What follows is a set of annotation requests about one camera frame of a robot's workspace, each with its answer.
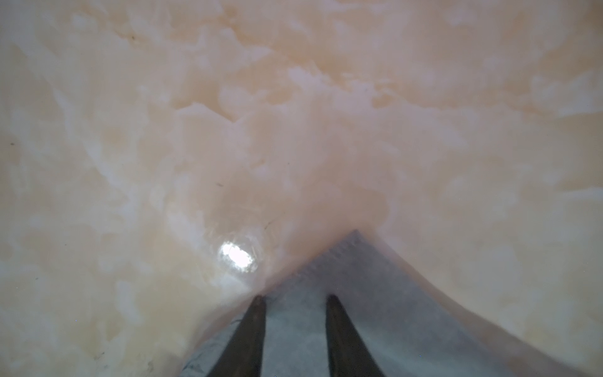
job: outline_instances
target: beige marble surface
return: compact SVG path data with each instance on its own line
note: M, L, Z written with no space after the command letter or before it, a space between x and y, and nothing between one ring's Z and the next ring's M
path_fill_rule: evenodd
M0 374L160 376L358 228L603 370L603 5L3 0Z

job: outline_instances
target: fabric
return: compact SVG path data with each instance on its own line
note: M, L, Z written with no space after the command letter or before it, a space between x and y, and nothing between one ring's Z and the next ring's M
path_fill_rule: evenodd
M329 376L324 326L330 293L388 377L513 376L357 231L267 295L262 376ZM180 376L204 376L240 318L205 342Z

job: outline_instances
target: floor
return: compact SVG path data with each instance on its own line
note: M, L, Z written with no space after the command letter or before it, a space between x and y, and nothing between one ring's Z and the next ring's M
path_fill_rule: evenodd
M603 370L597 0L4 0L0 374L165 376L352 229Z

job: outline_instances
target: dark prong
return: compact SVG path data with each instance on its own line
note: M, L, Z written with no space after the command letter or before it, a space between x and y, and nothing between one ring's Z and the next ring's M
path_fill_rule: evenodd
M266 332L266 301L256 296L207 377L259 377Z
M385 377L334 294L327 299L326 327L331 377Z

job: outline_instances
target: gray paper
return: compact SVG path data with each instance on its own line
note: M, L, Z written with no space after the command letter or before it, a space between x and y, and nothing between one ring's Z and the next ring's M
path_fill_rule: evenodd
M354 231L267 295L262 377L329 377L328 294L336 294L388 377L513 376L401 269ZM181 377L215 364L238 320L205 342Z

